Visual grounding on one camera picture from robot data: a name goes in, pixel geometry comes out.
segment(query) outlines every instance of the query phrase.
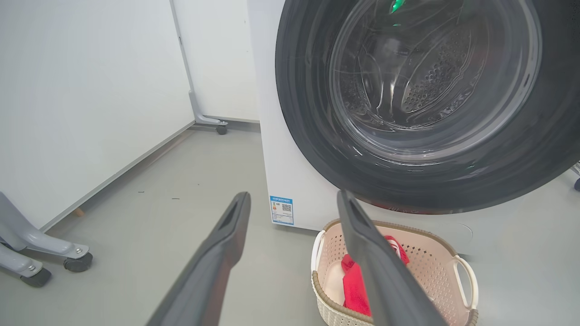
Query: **gray floor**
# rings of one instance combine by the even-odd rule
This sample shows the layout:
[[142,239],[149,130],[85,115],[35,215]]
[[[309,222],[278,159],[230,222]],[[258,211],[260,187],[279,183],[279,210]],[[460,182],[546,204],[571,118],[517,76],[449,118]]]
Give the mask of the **gray floor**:
[[191,133],[87,202],[84,217],[47,232],[89,245],[90,270],[70,273],[60,258],[26,252],[52,272],[44,288],[0,272],[0,325],[144,325],[240,191],[251,193],[252,214],[220,324],[324,325],[310,285],[316,233],[270,223],[260,134]]

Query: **washing machine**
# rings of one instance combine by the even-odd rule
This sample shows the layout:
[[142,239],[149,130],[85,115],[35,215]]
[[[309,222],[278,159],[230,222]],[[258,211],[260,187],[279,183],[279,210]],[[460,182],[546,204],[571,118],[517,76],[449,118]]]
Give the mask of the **washing machine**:
[[489,324],[574,324],[580,5],[248,0],[271,221],[351,191],[445,238]]

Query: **laundry basket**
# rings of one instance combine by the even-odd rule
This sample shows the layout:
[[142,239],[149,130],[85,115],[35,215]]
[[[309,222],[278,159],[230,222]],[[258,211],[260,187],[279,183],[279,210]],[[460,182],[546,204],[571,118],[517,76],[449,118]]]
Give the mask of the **laundry basket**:
[[[397,224],[374,222],[379,232],[392,236],[409,257],[407,267],[449,326],[475,326],[477,323],[477,280],[472,268],[443,239],[432,233]],[[339,220],[327,224],[312,248],[312,287],[322,319],[330,326],[372,325],[372,317],[342,306],[345,301],[340,262],[347,254]],[[468,303],[457,265],[467,271],[471,283]]]

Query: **red towel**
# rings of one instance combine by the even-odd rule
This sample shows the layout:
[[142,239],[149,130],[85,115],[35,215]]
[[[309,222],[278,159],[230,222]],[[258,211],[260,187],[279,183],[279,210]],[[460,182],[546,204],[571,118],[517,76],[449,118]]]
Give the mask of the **red towel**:
[[[407,265],[409,258],[397,240],[391,236],[386,236],[385,239],[393,247],[397,255],[401,257],[403,263]],[[361,267],[348,254],[345,255],[340,264],[345,272],[345,276],[342,279],[342,284],[345,287],[345,303],[343,306],[371,316],[371,305],[368,303],[367,290],[364,288],[364,282],[362,281]]]

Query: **gray metal leg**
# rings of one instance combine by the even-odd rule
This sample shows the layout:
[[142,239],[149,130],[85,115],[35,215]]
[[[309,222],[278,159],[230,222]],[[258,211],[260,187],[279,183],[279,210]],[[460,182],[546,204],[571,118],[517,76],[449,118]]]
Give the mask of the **gray metal leg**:
[[42,269],[42,263],[14,252],[0,244],[0,266],[20,274],[32,277]]
[[571,168],[572,171],[576,172],[578,176],[580,176],[580,162],[574,164]]
[[197,103],[195,98],[195,92],[193,88],[193,81],[191,80],[191,74],[189,71],[189,64],[187,63],[187,56],[185,55],[185,48],[183,47],[183,40],[181,37],[181,31],[179,30],[179,23],[177,22],[177,14],[175,13],[175,5],[173,0],[169,0],[171,5],[171,12],[173,13],[173,22],[175,23],[175,30],[177,31],[177,40],[179,41],[179,48],[182,51],[183,64],[185,65],[185,72],[187,74],[187,80],[189,82],[189,101],[191,102],[191,108],[193,109],[193,116],[195,117],[196,124],[203,125],[216,125],[216,126],[226,126],[226,121],[221,121],[218,119],[208,118],[201,113],[200,105]]
[[14,250],[30,248],[54,255],[78,259],[89,252],[86,245],[53,238],[40,232],[0,191],[0,238]]
[[208,118],[201,113],[200,106],[197,103],[197,98],[195,97],[195,93],[193,91],[189,91],[189,101],[191,101],[191,108],[193,109],[193,116],[195,117],[196,124],[203,124],[203,125],[218,125],[218,126],[226,126],[227,122]]

